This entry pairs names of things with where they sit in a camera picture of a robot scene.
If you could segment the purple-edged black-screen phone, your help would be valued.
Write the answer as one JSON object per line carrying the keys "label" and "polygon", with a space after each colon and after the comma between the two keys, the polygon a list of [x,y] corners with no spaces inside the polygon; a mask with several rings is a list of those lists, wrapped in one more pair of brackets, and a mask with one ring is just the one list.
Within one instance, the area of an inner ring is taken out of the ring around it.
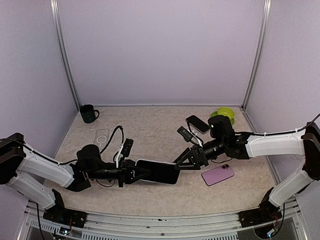
{"label": "purple-edged black-screen phone", "polygon": [[187,117],[186,122],[189,123],[201,134],[205,134],[210,130],[209,125],[195,115],[191,115]]}

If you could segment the clear case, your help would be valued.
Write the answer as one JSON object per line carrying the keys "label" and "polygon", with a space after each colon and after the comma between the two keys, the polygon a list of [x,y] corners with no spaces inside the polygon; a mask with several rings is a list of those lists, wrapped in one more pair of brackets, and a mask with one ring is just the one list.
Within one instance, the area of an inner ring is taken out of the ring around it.
{"label": "clear case", "polygon": [[103,129],[98,129],[95,132],[95,137],[94,137],[94,144],[99,147],[99,149],[102,149],[108,142],[110,138],[110,130],[103,128]]}

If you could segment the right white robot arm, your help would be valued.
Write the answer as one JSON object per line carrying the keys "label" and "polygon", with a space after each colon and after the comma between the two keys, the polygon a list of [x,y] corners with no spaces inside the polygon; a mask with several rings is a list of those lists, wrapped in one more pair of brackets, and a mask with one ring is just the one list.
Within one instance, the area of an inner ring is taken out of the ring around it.
{"label": "right white robot arm", "polygon": [[208,119],[212,141],[186,148],[174,161],[177,170],[200,170],[208,161],[225,154],[231,159],[248,160],[261,156],[300,155],[304,163],[266,194],[266,203],[256,210],[256,218],[266,222],[276,208],[320,179],[320,129],[314,121],[300,129],[275,133],[235,132],[227,116]]}

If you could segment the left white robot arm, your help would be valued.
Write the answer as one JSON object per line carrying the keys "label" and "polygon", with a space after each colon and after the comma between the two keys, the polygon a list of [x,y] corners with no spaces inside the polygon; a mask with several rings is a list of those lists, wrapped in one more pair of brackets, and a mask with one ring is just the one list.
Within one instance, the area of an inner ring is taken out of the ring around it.
{"label": "left white robot arm", "polygon": [[18,132],[0,140],[1,185],[15,189],[43,209],[49,210],[61,223],[70,218],[70,211],[64,207],[60,193],[43,186],[33,175],[69,191],[81,192],[91,187],[91,180],[116,180],[119,187],[122,187],[150,174],[150,170],[136,166],[134,161],[125,157],[116,162],[104,162],[95,144],[84,146],[71,162],[57,162],[34,150]]}

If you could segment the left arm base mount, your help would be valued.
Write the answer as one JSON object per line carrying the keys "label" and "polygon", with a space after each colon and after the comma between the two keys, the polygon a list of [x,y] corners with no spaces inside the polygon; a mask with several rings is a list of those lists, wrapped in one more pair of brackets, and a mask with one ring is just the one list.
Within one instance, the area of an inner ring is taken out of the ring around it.
{"label": "left arm base mount", "polygon": [[52,192],[55,197],[54,205],[44,211],[43,218],[54,223],[83,229],[88,214],[84,211],[66,208],[61,194],[55,189],[52,189]]}

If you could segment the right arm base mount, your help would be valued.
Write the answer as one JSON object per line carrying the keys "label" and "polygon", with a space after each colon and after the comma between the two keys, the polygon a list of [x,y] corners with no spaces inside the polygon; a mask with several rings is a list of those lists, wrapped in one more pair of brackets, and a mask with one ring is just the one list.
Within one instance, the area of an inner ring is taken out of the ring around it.
{"label": "right arm base mount", "polygon": [[266,192],[257,208],[240,211],[238,213],[242,228],[268,223],[283,217],[280,207],[270,202],[270,194],[273,189],[274,187]]}

